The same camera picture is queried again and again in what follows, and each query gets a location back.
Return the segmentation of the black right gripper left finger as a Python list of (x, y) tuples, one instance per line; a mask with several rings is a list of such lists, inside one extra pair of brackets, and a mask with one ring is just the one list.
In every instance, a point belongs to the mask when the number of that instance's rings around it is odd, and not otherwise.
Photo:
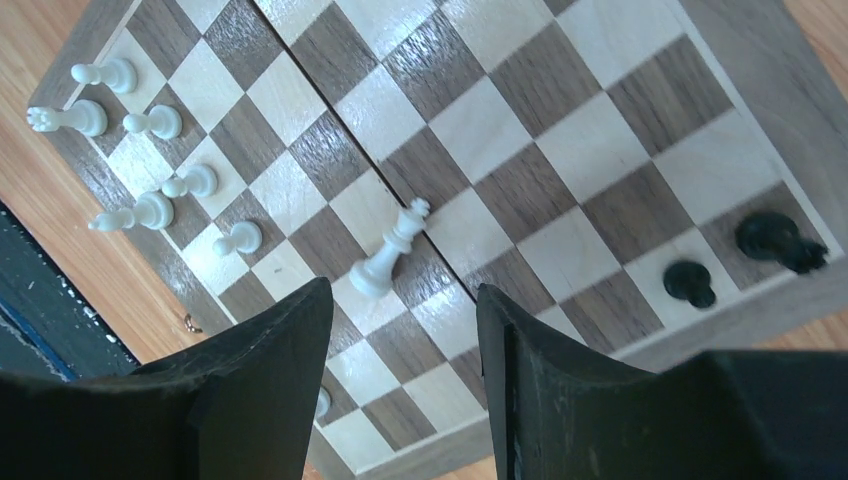
[(5, 479), (298, 479), (334, 314), (328, 279), (123, 376), (1, 375)]

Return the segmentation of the white pawn chess piece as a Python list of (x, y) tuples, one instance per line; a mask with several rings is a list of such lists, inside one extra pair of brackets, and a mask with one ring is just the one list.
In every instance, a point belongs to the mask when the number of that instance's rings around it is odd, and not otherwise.
[(212, 248), (219, 257), (233, 252), (252, 254), (261, 247), (262, 240), (262, 231), (255, 222), (241, 221), (233, 225), (228, 235), (215, 240)]

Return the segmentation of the wooden chess board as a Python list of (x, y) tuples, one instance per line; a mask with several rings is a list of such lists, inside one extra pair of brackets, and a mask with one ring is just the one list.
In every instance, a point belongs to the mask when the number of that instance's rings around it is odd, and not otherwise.
[[(98, 102), (48, 136), (216, 335), (314, 277), (335, 302), (327, 479), (430, 479), (491, 452), (474, 315), (499, 287), (555, 330), (664, 370), (847, 305), (847, 101), (782, 1), (92, 1), (31, 97)], [(349, 275), (414, 198), (380, 299)], [(734, 229), (789, 216), (798, 275)], [(261, 247), (213, 242), (255, 222)], [(692, 260), (715, 304), (672, 298)]]

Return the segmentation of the white king chess piece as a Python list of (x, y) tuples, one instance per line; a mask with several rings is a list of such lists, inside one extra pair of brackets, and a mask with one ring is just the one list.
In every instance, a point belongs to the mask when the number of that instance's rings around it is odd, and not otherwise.
[(350, 270), (350, 281), (361, 294), (380, 299), (393, 286), (392, 272), (401, 255), (412, 251), (416, 235), (426, 227), (430, 204), (423, 198), (414, 198), (410, 206), (398, 213), (396, 223), (383, 235), (380, 249), (365, 260), (354, 263)]

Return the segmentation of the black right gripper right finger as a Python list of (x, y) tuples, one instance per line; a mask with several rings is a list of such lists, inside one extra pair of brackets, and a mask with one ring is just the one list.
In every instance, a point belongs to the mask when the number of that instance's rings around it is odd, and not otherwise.
[(588, 348), (498, 287), (476, 320), (501, 479), (843, 479), (843, 352), (708, 350), (661, 373)]

